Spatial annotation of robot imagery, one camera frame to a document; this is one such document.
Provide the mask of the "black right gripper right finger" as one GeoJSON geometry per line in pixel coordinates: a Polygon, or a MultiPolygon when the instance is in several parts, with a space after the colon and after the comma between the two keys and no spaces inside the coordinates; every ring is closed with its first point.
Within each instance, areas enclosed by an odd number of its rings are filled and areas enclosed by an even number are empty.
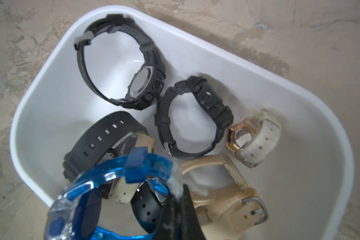
{"type": "Polygon", "coordinates": [[[181,239],[182,240],[206,240],[201,229],[192,197],[187,185],[183,185],[181,198],[181,239]]]}

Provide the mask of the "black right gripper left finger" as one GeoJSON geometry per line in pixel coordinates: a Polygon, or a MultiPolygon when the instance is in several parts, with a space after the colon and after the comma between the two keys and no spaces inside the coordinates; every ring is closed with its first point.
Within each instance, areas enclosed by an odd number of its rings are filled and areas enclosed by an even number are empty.
{"type": "Polygon", "coordinates": [[[181,205],[176,197],[169,194],[152,240],[180,240],[182,237],[181,223],[181,205]]]}

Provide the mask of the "small black strap watch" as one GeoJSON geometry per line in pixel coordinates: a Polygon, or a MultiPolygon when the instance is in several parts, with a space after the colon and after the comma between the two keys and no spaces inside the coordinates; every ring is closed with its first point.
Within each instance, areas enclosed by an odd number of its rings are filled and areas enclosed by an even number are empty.
{"type": "Polygon", "coordinates": [[[131,200],[132,210],[141,227],[151,234],[155,231],[169,190],[157,177],[148,176],[131,200]]]}

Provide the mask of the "beige strap triangular watch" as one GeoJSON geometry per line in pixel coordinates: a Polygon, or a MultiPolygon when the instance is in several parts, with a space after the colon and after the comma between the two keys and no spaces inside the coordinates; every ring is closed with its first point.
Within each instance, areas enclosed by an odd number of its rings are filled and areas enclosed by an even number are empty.
{"type": "Polygon", "coordinates": [[[202,232],[207,240],[237,240],[246,230],[264,223],[268,210],[257,190],[242,191],[236,184],[209,191],[190,192],[202,232]]]}

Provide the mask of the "beige strap slim watch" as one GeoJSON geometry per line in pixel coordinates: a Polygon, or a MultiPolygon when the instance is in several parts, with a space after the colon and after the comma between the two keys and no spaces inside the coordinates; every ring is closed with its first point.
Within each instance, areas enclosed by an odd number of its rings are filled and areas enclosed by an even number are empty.
{"type": "Polygon", "coordinates": [[[248,194],[250,191],[236,165],[224,154],[186,161],[181,164],[181,169],[195,207],[206,206],[236,194],[248,194]]]}

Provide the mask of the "translucent blue plastic watch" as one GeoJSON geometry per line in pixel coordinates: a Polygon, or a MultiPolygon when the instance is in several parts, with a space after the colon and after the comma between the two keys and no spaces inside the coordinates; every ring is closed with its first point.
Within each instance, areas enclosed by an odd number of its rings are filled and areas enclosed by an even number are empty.
{"type": "MultiPolygon", "coordinates": [[[[109,199],[114,179],[124,175],[126,156],[107,160],[79,174],[52,203],[45,227],[46,240],[91,240],[98,226],[102,199],[109,199]]],[[[147,153],[142,173],[166,181],[169,192],[183,195],[180,166],[161,155],[147,153]]]]}

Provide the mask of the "black round digital watch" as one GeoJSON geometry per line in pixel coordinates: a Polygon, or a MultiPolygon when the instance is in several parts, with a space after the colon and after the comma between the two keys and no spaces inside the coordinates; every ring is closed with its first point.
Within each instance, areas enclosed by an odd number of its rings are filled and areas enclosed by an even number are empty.
{"type": "Polygon", "coordinates": [[[92,125],[64,157],[64,177],[70,182],[93,168],[117,142],[129,133],[147,134],[147,129],[130,113],[111,113],[92,125]]]}

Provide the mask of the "white strap rose-gold watch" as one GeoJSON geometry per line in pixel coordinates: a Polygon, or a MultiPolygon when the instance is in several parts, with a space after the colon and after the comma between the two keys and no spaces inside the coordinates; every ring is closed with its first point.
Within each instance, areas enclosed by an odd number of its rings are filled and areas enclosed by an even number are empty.
{"type": "Polygon", "coordinates": [[[254,168],[274,150],[281,134],[282,127],[278,120],[262,110],[229,127],[226,148],[246,167],[254,168]]]}

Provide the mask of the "black rugged sports watch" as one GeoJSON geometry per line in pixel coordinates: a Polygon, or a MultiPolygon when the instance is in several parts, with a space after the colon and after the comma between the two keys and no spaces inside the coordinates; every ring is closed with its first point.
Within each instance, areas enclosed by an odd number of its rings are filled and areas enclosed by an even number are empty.
{"type": "Polygon", "coordinates": [[[169,87],[157,103],[155,126],[165,151],[181,160],[211,152],[234,115],[207,79],[190,76],[169,87]]]}

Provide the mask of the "black chunky digital watch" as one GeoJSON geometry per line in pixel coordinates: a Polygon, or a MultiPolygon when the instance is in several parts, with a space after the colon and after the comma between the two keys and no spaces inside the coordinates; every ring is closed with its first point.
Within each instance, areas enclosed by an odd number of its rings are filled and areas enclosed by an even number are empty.
{"type": "Polygon", "coordinates": [[[133,19],[108,14],[76,37],[74,48],[84,82],[108,103],[142,111],[159,98],[166,66],[133,19]]]}

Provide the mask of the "white plastic storage box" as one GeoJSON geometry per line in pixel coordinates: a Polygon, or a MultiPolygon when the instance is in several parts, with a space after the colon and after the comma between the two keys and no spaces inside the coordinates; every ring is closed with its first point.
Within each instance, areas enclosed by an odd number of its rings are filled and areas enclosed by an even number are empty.
{"type": "Polygon", "coordinates": [[[129,112],[155,138],[155,153],[170,158],[154,124],[156,103],[143,111],[116,107],[84,83],[74,39],[95,20],[121,13],[136,21],[158,46],[167,71],[165,88],[189,76],[205,76],[234,113],[234,123],[262,109],[276,117],[276,148],[249,169],[227,151],[226,136],[210,152],[231,157],[270,217],[240,240],[332,240],[354,182],[354,157],[339,119],[318,97],[286,79],[179,28],[126,6],[95,9],[62,37],[27,90],[14,116],[10,150],[22,180],[49,206],[69,181],[63,157],[104,116],[129,112]]]}

